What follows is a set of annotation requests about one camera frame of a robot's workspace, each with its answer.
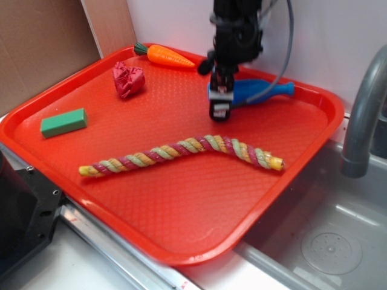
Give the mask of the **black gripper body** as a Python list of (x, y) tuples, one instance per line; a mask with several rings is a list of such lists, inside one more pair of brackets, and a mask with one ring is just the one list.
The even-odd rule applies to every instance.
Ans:
[(213, 50), (198, 67), (206, 75), (213, 68), (226, 74), (238, 72), (238, 65), (255, 60), (262, 51), (258, 14), (261, 1), (218, 0), (213, 2), (210, 22), (214, 24)]

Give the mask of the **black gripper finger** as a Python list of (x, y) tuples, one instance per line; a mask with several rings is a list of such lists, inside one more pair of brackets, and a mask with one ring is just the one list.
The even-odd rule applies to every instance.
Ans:
[(210, 100), (233, 100), (234, 76), (229, 70), (213, 67), (209, 83)]
[(213, 121), (224, 122), (230, 118), (231, 103), (210, 101), (209, 116)]

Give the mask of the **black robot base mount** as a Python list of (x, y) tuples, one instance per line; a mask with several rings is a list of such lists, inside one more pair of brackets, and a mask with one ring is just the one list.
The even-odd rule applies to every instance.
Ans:
[(51, 243), (62, 203), (44, 174), (15, 170), (1, 154), (1, 280)]

